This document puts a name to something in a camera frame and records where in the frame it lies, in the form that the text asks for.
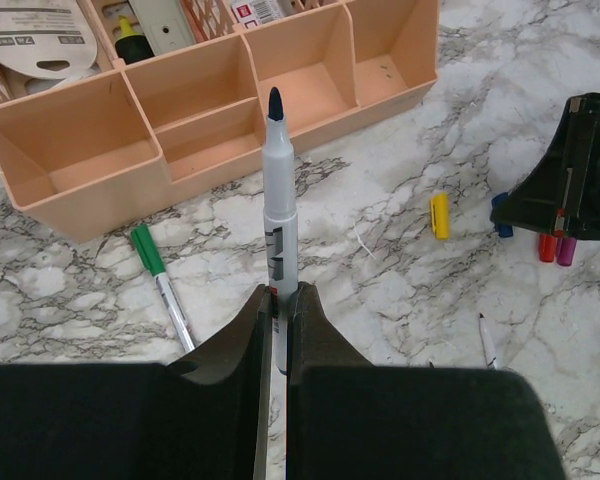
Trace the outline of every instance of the dark blue marker tip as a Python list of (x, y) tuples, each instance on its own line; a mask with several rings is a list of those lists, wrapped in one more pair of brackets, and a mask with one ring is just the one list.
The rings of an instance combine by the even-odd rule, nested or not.
[(269, 94), (269, 118), (274, 122), (280, 122), (284, 119), (282, 97), (280, 97), (280, 90), (277, 87), (273, 87)]

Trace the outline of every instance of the yellow marker cap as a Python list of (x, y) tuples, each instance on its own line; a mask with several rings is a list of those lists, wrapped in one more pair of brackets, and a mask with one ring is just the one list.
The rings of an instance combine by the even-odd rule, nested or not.
[(446, 193), (436, 195), (431, 199), (431, 227), (438, 240), (449, 240), (449, 197)]
[(136, 31), (131, 26), (129, 19), (124, 15), (120, 15), (118, 17), (118, 23), (120, 24), (120, 38), (127, 38), (133, 35), (140, 35), (139, 33), (136, 33)]

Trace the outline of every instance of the red marker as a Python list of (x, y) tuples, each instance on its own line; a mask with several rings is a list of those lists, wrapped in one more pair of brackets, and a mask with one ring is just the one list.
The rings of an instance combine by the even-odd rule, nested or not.
[(558, 239), (552, 235), (541, 233), (538, 236), (538, 255), (541, 262), (553, 263), (556, 258)]

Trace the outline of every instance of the plastic organizer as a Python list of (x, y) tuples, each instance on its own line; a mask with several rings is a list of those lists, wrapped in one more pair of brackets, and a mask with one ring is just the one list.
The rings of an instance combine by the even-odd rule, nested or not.
[(296, 0), (249, 30), (229, 0), (187, 2), (208, 41), (127, 66), (102, 13), (117, 2), (78, 0), (102, 73), (27, 95), (0, 67), (16, 209), (84, 242), (257, 171), (274, 85), (303, 152), (414, 107), (437, 80), (436, 0)]

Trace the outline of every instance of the pen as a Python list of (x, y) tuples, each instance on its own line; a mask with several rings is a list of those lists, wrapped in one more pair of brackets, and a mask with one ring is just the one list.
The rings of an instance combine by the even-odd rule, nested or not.
[(482, 349), (484, 351), (484, 361), (490, 370), (498, 370), (498, 357), (496, 355), (496, 346), (487, 327), (487, 319), (480, 314), (480, 338), (482, 339)]
[(269, 95), (267, 139), (262, 148), (264, 235), (269, 287), (273, 297), (273, 347), (276, 366), (287, 372), (288, 303), (298, 289), (298, 213), (289, 139), (282, 99), (277, 88)]
[(169, 317), (171, 317), (171, 321), (178, 333), (178, 338), (184, 347), (185, 353), (195, 350), (198, 344), (191, 332), (189, 321), (184, 314), (184, 310), (182, 310), (176, 292), (169, 281), (167, 271), (164, 268), (164, 262), (162, 261), (162, 258), (160, 258), (155, 243), (153, 243), (149, 228), (146, 225), (140, 225), (131, 232), (131, 240), (138, 251), (142, 264), (149, 272), (151, 272), (151, 275), (156, 282), (156, 286), (162, 297), (162, 302), (167, 308), (167, 312), (169, 312)]

